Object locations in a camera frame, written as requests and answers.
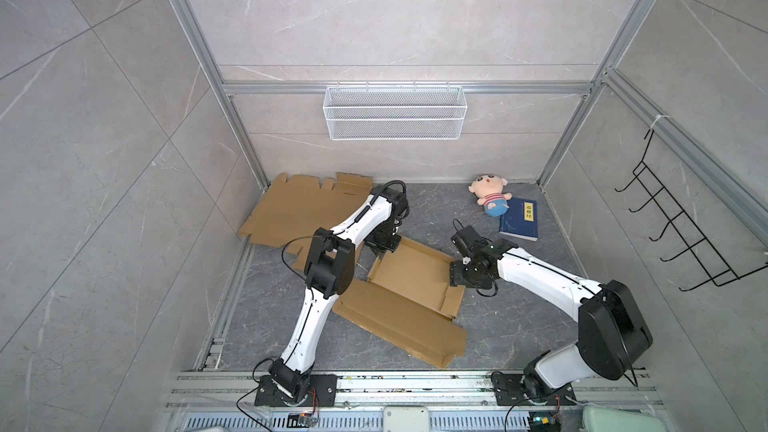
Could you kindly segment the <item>brown cardboard box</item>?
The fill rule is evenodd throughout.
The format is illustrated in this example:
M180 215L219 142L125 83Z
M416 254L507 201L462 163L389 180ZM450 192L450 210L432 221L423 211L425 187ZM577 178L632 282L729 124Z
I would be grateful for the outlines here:
M353 279L333 306L339 316L440 369L466 351L455 323L465 288L450 283L453 259L409 238Z

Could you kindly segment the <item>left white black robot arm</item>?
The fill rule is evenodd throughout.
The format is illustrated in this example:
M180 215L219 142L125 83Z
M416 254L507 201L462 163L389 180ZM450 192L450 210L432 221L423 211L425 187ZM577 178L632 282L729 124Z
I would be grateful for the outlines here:
M399 246L398 228L409 215L406 191L401 180L377 185L346 220L309 237L301 312L288 344L269 367L287 402L298 404L309 392L320 336L333 305L351 285L358 249L368 246L381 255Z

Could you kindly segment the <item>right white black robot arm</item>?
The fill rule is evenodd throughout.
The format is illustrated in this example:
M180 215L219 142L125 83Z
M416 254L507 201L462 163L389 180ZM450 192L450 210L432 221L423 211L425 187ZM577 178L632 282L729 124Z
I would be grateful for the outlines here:
M524 369L524 397L541 403L557 390L592 376L616 381L653 344L651 331L629 288L583 278L551 265L506 239L492 241L473 227L457 230L451 242L461 258L450 265L450 285L483 296L500 281L534 293L578 325L577 340L547 351Z

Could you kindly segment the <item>white electrical box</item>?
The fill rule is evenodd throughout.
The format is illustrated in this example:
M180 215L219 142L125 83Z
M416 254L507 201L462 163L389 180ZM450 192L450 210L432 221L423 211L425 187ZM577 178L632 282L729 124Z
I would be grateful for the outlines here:
M424 406L388 406L382 411L384 432L430 432L429 410Z

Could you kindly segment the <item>dark blue book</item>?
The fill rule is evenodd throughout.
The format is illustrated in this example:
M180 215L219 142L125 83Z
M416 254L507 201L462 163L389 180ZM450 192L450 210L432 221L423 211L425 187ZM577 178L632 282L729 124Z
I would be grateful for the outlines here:
M519 239L537 241L539 238L537 202L513 197L507 201L507 205L506 212L500 217L499 232Z

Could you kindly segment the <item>plush doll striped shirt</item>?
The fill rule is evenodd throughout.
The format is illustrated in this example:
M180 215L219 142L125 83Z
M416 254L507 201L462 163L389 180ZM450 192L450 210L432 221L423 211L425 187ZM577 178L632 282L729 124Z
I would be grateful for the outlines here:
M477 197L477 204L488 216L500 217L508 210L508 201L512 198L511 193L504 191L507 184L506 178L485 174L478 176L468 190Z

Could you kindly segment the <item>flat brown cardboard sheet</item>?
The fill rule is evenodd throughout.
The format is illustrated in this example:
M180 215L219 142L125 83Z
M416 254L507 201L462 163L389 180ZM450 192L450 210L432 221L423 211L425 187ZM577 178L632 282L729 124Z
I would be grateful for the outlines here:
M238 235L253 244L284 248L295 255L293 267L304 269L311 236L346 220L368 198L373 180L338 172L334 179L282 173L277 176Z

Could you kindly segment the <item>pale green container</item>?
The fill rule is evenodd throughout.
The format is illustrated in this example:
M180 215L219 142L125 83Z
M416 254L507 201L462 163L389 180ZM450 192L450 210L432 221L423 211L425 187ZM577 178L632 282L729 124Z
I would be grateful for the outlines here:
M656 417L596 405L587 405L583 408L581 430L588 432L667 431L664 423Z

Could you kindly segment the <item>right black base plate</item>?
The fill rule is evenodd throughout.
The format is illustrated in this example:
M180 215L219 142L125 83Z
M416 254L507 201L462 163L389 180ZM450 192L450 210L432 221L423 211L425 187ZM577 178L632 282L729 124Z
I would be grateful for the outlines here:
M570 384L559 389L551 389L532 375L510 374L493 371L489 375L491 389L499 406L555 406L565 405L575 400L575 393Z

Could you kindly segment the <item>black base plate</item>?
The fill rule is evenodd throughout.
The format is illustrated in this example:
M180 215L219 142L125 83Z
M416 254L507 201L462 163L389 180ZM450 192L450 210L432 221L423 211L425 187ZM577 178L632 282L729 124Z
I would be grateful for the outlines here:
M551 389L532 375L510 374L493 371L489 375L491 389L499 406L555 406L565 405L575 400L575 393L570 384L559 389Z
M269 407L332 407L337 395L338 376L333 374L311 374L298 382L296 387L281 386L274 377L263 375L259 378L255 406Z

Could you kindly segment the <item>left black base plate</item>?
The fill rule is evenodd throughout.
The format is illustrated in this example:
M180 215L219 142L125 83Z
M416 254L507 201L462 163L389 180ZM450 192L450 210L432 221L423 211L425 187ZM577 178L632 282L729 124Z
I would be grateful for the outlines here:
M274 377L263 375L259 378L255 406L269 407L332 407L337 395L338 376L333 374L311 374L298 382L296 387L281 386Z

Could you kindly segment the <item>aluminium mounting rail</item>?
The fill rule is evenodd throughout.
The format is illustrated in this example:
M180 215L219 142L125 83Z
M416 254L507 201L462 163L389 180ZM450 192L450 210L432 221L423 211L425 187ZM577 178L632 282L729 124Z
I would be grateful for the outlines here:
M386 405L443 407L518 407L544 403L550 407L596 404L624 409L663 408L649 374L637 370L635 385L625 379L590 377L547 395L524 389L520 373L491 371L334 371L314 373L309 389L297 402L330 408ZM172 382L168 410L202 411L245 406L284 407L292 402L269 375L250 372L182 372Z

